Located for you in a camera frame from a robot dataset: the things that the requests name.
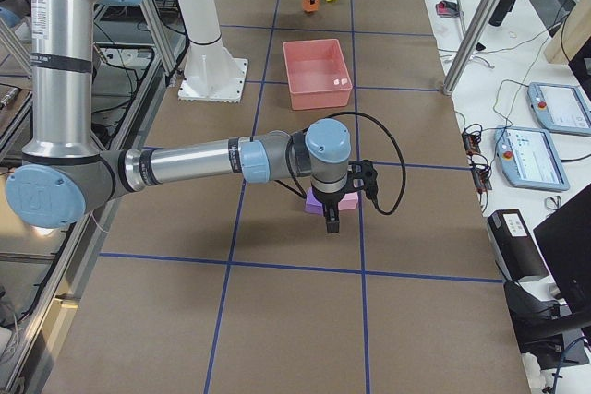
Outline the orange foam block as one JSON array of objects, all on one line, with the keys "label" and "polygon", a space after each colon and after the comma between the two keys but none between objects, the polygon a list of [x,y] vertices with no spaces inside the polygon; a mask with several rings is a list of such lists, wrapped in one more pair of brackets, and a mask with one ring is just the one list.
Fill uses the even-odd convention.
[{"label": "orange foam block", "polygon": [[314,13],[319,10],[320,0],[302,0],[302,9],[305,13]]}]

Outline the pink foam block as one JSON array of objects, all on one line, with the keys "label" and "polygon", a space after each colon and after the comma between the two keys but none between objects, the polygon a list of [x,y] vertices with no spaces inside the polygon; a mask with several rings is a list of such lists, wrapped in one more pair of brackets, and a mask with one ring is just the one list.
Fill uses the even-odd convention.
[{"label": "pink foam block", "polygon": [[359,196],[357,192],[346,193],[338,203],[338,210],[353,210],[358,207]]}]

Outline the purple foam block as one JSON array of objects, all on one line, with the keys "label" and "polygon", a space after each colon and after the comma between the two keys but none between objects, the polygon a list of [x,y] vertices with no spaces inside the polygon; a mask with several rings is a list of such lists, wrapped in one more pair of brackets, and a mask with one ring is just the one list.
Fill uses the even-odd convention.
[{"label": "purple foam block", "polygon": [[322,204],[315,198],[312,187],[307,191],[304,211],[309,214],[323,214]]}]

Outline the pink plastic bin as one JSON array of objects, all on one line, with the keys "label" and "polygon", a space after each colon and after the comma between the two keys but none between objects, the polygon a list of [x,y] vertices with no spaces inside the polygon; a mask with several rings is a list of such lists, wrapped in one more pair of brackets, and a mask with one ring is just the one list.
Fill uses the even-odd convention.
[{"label": "pink plastic bin", "polygon": [[349,103],[353,82],[338,39],[284,42],[283,59],[293,110]]}]

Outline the small circuit board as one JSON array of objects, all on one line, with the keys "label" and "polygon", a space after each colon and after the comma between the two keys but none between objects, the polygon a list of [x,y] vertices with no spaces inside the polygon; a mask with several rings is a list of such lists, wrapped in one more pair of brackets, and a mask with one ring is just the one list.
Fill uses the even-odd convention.
[{"label": "small circuit board", "polygon": [[468,156],[476,155],[481,153],[480,141],[481,134],[479,132],[467,133],[463,132],[462,140],[464,148]]}]

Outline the black box with label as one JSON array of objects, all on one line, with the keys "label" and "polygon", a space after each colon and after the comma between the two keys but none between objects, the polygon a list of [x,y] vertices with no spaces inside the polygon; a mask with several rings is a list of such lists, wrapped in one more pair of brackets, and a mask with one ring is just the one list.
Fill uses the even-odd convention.
[{"label": "black box with label", "polygon": [[518,209],[499,209],[487,217],[488,236],[502,272],[510,281],[540,281],[549,275]]}]

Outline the black water bottle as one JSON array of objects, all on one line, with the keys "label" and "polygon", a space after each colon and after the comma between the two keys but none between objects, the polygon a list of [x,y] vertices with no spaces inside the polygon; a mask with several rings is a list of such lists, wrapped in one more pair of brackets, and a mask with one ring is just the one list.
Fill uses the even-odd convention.
[{"label": "black water bottle", "polygon": [[500,0],[488,21],[489,25],[499,27],[508,13],[513,10],[515,2],[516,0]]}]

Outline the near teach pendant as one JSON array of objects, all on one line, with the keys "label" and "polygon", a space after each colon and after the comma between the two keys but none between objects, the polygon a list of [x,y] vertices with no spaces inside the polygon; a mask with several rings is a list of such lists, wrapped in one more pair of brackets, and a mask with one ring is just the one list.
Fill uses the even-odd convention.
[{"label": "near teach pendant", "polygon": [[502,173],[511,186],[557,192],[570,189],[548,130],[498,126],[494,148]]}]

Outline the teach pendant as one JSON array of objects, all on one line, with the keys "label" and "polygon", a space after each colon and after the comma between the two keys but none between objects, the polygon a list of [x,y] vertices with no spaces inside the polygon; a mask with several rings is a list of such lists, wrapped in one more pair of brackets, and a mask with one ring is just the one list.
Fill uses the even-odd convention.
[{"label": "teach pendant", "polygon": [[552,133],[590,136],[590,110],[577,86],[532,82],[527,97],[543,128]]},{"label": "teach pendant", "polygon": [[548,130],[498,126],[494,148],[502,173],[511,186],[557,192],[570,189]]}]

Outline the black monitor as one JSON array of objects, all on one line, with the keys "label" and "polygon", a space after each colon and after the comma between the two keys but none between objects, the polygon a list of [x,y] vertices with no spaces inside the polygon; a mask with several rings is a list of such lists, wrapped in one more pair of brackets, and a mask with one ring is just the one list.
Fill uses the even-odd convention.
[{"label": "black monitor", "polygon": [[537,245],[573,312],[590,307],[590,185],[534,229]]}]

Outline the far teach pendant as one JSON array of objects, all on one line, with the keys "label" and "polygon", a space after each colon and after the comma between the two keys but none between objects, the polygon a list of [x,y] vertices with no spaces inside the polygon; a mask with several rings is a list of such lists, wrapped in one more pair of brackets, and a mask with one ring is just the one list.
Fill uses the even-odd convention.
[{"label": "far teach pendant", "polygon": [[532,82],[527,97],[543,128],[552,133],[590,136],[590,110],[577,86]]}]

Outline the white pedestal column base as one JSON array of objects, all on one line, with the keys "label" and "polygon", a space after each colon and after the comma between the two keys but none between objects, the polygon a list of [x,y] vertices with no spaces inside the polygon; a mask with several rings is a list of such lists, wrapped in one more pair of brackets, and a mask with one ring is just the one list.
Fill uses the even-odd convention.
[{"label": "white pedestal column base", "polygon": [[225,48],[214,0],[178,0],[189,48],[178,96],[185,101],[239,102],[248,60]]}]

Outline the aluminium frame post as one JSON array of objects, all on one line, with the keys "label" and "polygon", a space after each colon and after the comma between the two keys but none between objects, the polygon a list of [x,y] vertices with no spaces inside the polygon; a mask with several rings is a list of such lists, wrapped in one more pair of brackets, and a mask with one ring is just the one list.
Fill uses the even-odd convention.
[{"label": "aluminium frame post", "polygon": [[442,83],[441,90],[443,94],[447,96],[452,95],[470,61],[470,57],[476,49],[476,44],[479,42],[499,1],[500,0],[480,0],[476,8],[476,13],[467,28],[467,33],[463,37],[459,49],[457,50],[448,73]]}]

